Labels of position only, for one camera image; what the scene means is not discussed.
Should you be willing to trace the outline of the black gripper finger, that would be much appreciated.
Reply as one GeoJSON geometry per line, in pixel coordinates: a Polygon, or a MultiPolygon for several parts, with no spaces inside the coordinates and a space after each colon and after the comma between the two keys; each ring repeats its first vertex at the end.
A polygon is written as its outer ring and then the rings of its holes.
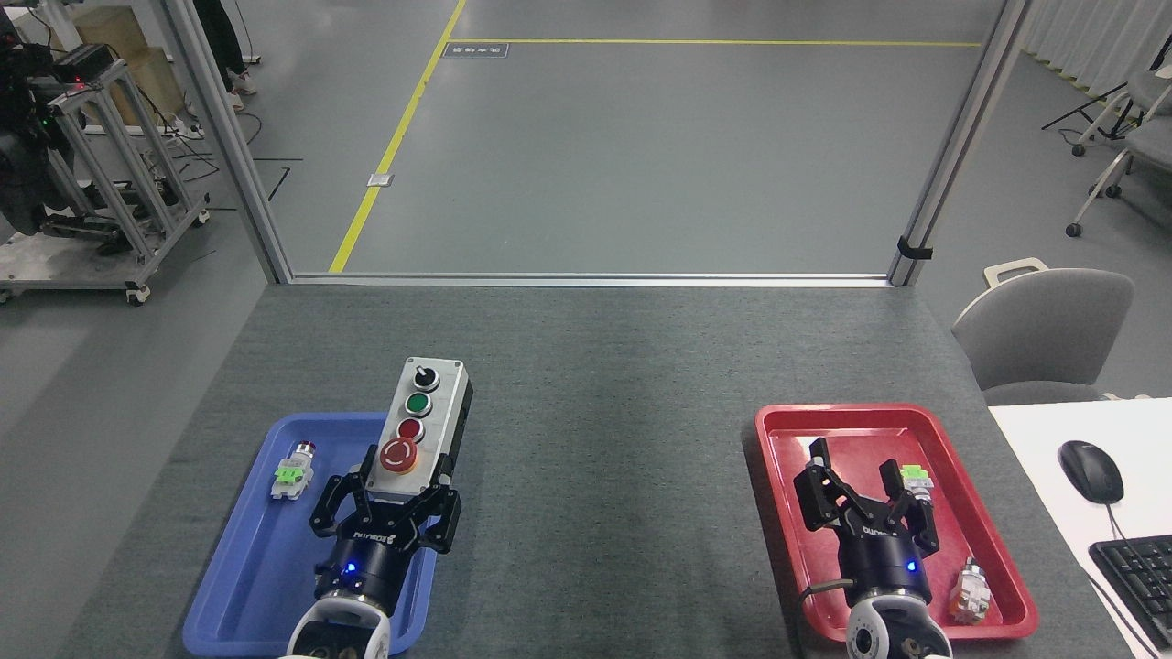
{"type": "Polygon", "coordinates": [[[841,524],[846,512],[863,514],[861,497],[831,467],[826,439],[813,439],[808,453],[808,463],[793,478],[805,529],[812,534],[827,525],[841,524]]]}
{"type": "Polygon", "coordinates": [[[888,497],[884,524],[895,528],[901,523],[922,555],[938,552],[940,541],[932,501],[935,484],[931,474],[922,466],[901,464],[897,458],[885,460],[879,473],[888,497]]]}
{"type": "Polygon", "coordinates": [[[319,538],[336,535],[340,528],[338,512],[347,497],[354,502],[354,512],[360,523],[369,521],[369,498],[364,490],[364,476],[352,471],[334,475],[327,480],[323,492],[311,512],[309,528],[319,538]]]}
{"type": "Polygon", "coordinates": [[[461,517],[459,492],[450,484],[437,484],[421,495],[418,512],[418,545],[440,555],[451,551],[461,517]]]}

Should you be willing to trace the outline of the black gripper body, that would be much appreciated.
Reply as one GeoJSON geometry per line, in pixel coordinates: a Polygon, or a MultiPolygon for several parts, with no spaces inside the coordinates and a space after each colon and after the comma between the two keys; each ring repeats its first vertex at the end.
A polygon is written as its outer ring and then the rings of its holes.
{"type": "Polygon", "coordinates": [[[933,531],[887,528],[879,518],[868,521],[851,510],[841,517],[836,535],[839,572],[852,580],[844,595],[850,609],[868,597],[897,591],[932,603],[925,559],[934,553],[933,531]]]}
{"type": "Polygon", "coordinates": [[[338,522],[335,510],[315,507],[315,534],[333,537],[326,561],[315,566],[315,598],[352,598],[384,614],[397,609],[407,569],[420,550],[425,514],[407,516],[407,507],[372,503],[370,512],[350,512],[338,522]]]}

